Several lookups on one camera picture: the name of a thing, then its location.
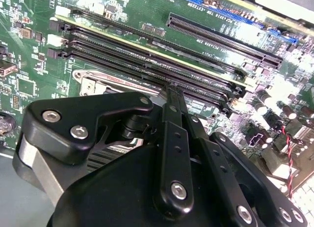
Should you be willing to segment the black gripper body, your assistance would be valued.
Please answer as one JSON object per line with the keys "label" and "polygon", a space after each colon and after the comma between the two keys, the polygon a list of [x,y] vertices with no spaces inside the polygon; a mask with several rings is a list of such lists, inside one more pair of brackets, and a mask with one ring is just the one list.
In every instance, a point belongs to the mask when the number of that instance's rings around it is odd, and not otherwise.
{"label": "black gripper body", "polygon": [[187,146],[139,147],[73,183],[50,227],[233,227],[223,168],[192,162]]}

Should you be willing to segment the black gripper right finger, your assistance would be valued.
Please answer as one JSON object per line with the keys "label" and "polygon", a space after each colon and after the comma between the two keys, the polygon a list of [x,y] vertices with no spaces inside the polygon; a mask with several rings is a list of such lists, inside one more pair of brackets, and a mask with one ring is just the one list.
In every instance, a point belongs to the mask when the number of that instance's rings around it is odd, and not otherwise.
{"label": "black gripper right finger", "polygon": [[302,212],[226,136],[208,135],[176,89],[190,148],[200,158],[224,227],[306,227]]}

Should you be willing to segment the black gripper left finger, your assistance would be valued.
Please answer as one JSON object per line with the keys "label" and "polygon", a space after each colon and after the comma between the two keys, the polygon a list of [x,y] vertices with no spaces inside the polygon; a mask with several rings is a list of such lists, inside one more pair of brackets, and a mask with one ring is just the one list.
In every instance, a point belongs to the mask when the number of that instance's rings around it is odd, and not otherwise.
{"label": "black gripper left finger", "polygon": [[182,119],[172,86],[163,106],[138,91],[35,101],[12,165],[56,207],[73,183],[139,147],[189,148]]}

